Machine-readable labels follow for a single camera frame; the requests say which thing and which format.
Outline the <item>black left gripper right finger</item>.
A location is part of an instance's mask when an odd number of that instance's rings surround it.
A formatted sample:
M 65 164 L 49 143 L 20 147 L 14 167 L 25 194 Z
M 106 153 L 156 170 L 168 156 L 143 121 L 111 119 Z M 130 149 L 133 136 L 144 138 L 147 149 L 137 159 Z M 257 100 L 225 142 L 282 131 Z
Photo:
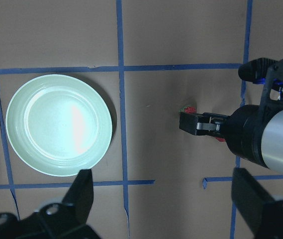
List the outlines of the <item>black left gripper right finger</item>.
M 233 170 L 232 201 L 255 239 L 283 239 L 283 197 L 273 197 L 245 168 Z

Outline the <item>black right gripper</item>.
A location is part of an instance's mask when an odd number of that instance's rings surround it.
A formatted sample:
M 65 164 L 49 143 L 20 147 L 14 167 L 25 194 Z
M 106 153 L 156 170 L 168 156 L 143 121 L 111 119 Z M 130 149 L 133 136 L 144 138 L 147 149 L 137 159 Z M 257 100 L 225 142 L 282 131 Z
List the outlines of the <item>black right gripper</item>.
M 231 116 L 181 112 L 179 129 L 196 136 L 224 137 L 233 154 L 265 166 L 261 140 L 267 122 L 263 106 L 245 105 Z

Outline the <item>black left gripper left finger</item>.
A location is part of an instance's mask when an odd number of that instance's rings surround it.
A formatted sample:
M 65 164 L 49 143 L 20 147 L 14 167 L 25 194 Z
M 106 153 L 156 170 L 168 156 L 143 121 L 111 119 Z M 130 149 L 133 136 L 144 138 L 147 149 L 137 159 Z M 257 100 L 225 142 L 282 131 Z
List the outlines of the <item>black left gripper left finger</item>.
M 80 170 L 60 202 L 46 204 L 20 221 L 18 239 L 92 239 L 87 219 L 93 205 L 93 176 Z

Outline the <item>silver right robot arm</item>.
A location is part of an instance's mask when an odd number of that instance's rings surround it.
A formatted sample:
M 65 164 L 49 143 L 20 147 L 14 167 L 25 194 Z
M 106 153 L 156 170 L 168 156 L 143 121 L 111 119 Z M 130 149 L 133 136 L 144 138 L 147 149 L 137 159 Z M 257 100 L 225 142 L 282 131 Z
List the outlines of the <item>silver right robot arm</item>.
M 236 156 L 283 175 L 283 110 L 261 121 L 259 108 L 246 105 L 230 116 L 181 112 L 179 128 L 223 139 Z

